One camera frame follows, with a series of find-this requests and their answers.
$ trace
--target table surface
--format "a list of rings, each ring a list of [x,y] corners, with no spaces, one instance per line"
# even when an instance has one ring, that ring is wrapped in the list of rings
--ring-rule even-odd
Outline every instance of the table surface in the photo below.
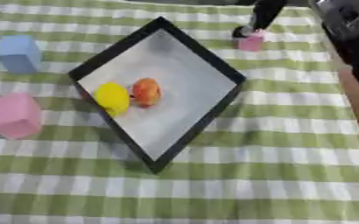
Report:
[[[41,73],[0,65],[0,95],[28,92],[43,130],[0,137],[0,223],[358,223],[359,127],[309,9],[287,7],[261,52],[233,48],[251,8],[0,0],[0,38],[30,34]],[[67,72],[157,16],[249,80],[159,175],[82,101]]]

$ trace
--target checkered cloth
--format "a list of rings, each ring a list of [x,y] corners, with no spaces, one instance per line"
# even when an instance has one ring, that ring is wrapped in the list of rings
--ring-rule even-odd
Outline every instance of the checkered cloth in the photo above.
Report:
[[[0,66],[0,95],[28,92],[41,133],[0,137],[0,223],[359,223],[359,128],[309,9],[287,7],[261,52],[236,50],[249,7],[0,0],[0,38],[29,34],[40,74]],[[249,80],[160,174],[81,100],[67,72],[164,16]]]

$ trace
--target small pink cube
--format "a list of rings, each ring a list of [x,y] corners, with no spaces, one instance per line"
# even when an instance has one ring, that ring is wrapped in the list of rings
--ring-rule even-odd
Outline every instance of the small pink cube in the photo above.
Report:
[[[38,133],[40,117],[40,107],[29,94],[0,97],[0,135],[3,137],[14,140]]]
[[[238,39],[238,48],[243,51],[258,52],[264,42],[262,32],[255,32],[250,34],[247,38]]]

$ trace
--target blue block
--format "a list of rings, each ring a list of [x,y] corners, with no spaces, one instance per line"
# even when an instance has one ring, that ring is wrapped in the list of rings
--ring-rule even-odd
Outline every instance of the blue block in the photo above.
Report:
[[[31,36],[6,36],[0,40],[0,61],[13,74],[39,71],[42,52]]]

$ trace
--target apple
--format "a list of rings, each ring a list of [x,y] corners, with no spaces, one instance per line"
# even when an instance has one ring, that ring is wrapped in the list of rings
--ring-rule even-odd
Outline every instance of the apple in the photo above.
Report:
[[[138,80],[133,84],[132,93],[135,102],[143,108],[156,104],[161,97],[159,84],[151,78]]]

